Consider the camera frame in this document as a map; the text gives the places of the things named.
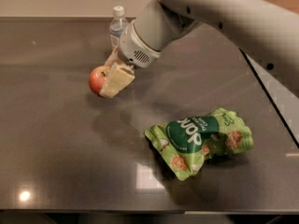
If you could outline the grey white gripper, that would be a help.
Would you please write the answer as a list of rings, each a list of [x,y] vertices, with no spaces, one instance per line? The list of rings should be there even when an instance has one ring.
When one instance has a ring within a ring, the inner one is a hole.
[[[160,57],[159,51],[150,48],[138,36],[135,21],[131,21],[122,32],[118,47],[112,50],[104,63],[104,66],[109,66],[110,70],[99,94],[105,98],[113,98],[135,79],[134,67],[119,63],[119,58],[140,68],[148,68]]]

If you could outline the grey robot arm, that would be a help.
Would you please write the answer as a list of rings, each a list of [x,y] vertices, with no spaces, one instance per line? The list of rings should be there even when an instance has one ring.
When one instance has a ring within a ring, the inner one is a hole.
[[[106,65],[146,68],[171,42],[203,23],[293,94],[299,92],[299,15],[264,0],[151,0],[122,32]]]

